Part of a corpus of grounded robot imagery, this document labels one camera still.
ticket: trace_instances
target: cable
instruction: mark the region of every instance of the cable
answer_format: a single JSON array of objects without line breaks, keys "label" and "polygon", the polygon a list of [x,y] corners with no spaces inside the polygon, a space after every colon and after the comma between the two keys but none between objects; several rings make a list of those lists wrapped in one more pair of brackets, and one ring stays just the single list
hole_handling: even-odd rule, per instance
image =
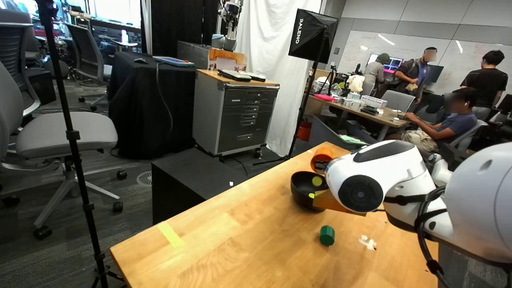
[{"label": "cable", "polygon": [[167,115],[170,116],[170,134],[165,137],[165,140],[169,140],[173,134],[173,129],[175,129],[175,118],[173,118],[173,111],[172,111],[170,105],[165,102],[164,92],[161,89],[161,63],[159,62],[156,62],[156,63],[157,63],[157,68],[156,68],[157,70],[157,73],[156,73],[157,91],[159,91],[162,103],[167,110]]}]

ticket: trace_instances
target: black pole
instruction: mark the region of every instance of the black pole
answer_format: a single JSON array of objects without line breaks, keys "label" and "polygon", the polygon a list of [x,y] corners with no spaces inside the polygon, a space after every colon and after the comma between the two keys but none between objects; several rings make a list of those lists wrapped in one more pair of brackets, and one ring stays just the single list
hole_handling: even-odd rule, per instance
[{"label": "black pole", "polygon": [[317,57],[316,62],[314,62],[311,76],[308,78],[308,86],[306,86],[306,91],[305,91],[305,94],[303,94],[303,100],[301,100],[301,107],[300,107],[298,123],[295,124],[295,132],[293,132],[293,137],[292,137],[292,145],[290,145],[290,148],[289,148],[289,153],[285,155],[285,159],[292,156],[293,148],[295,148],[295,143],[297,143],[297,140],[298,140],[298,131],[300,131],[300,126],[301,126],[301,121],[303,121],[303,115],[305,115],[305,110],[306,110],[309,91],[311,91],[311,87],[314,86],[314,79],[316,79],[316,73],[317,73],[317,67],[319,67],[319,57]]},{"label": "black pole", "polygon": [[76,163],[76,172],[77,172],[77,179],[79,179],[84,212],[87,217],[92,243],[95,247],[97,267],[98,267],[101,286],[106,288],[106,286],[109,286],[109,283],[108,283],[108,273],[106,273],[106,267],[103,262],[103,252],[100,247],[100,239],[98,239],[98,231],[97,231],[97,223],[95,223],[95,215],[93,215],[95,206],[92,204],[89,191],[87,191],[84,169],[82,169],[82,158],[81,158],[79,143],[77,143],[77,139],[81,139],[81,132],[74,129],[74,124],[71,119],[69,103],[68,103],[65,81],[63,81],[63,71],[61,71],[61,65],[60,65],[58,47],[57,47],[55,35],[53,35],[53,17],[55,17],[57,9],[53,7],[53,0],[36,0],[36,1],[39,4],[41,22],[44,23],[45,33],[47,33],[50,57],[52,57],[52,63],[53,63],[53,70],[55,70],[55,76],[57,76],[57,83],[58,83],[58,91],[60,91],[60,99],[61,99],[61,107],[63,107],[63,115],[65,115],[65,121],[66,121],[66,135],[68,135],[73,158]]},{"label": "black pole", "polygon": [[289,148],[289,155],[285,155],[284,158],[292,158],[292,153],[293,153],[293,148],[295,148],[295,143],[297,143],[297,137],[298,137],[298,131],[300,131],[300,126],[301,126],[301,119],[303,119],[303,115],[305,115],[305,110],[306,110],[306,103],[308,103],[308,99],[309,99],[309,92],[311,92],[311,87],[314,86],[314,79],[316,79],[316,73],[317,73],[317,67],[319,67],[319,62],[321,62],[321,57],[322,57],[322,52],[325,49],[325,41],[329,39],[329,35],[327,35],[327,25],[324,27],[324,38],[322,38],[322,43],[321,43],[321,49],[317,52],[317,59],[314,62],[314,67],[313,67],[313,73],[311,73],[311,78],[308,79],[308,87],[305,91],[305,95],[303,95],[303,100],[301,100],[301,107],[300,107],[300,116],[298,116],[298,123],[295,124],[295,132],[293,132],[293,137],[292,137],[292,145]]}]

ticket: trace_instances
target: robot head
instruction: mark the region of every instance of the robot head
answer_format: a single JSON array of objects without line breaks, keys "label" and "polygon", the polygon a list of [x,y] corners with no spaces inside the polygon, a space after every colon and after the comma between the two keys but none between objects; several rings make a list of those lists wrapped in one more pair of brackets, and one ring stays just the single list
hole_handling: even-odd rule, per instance
[{"label": "robot head", "polygon": [[367,212],[377,209],[394,185],[426,171],[417,145],[383,140],[333,159],[327,167],[327,183],[345,207]]}]

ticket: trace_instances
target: yellow tape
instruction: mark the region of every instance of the yellow tape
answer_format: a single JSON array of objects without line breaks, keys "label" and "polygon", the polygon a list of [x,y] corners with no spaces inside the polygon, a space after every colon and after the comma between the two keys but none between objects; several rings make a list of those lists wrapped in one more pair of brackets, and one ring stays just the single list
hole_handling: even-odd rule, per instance
[{"label": "yellow tape", "polygon": [[175,231],[172,225],[169,225],[167,222],[162,222],[157,227],[164,233],[164,236],[170,241],[170,244],[173,244],[175,247],[183,246],[183,239],[180,238],[180,235]]}]

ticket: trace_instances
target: window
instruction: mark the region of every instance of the window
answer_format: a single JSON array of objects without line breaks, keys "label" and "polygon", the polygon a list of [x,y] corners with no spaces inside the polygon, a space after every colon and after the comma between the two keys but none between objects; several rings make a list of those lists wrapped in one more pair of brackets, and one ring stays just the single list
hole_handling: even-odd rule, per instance
[{"label": "window", "polygon": [[92,14],[103,19],[114,19],[141,25],[140,0],[90,0]]}]

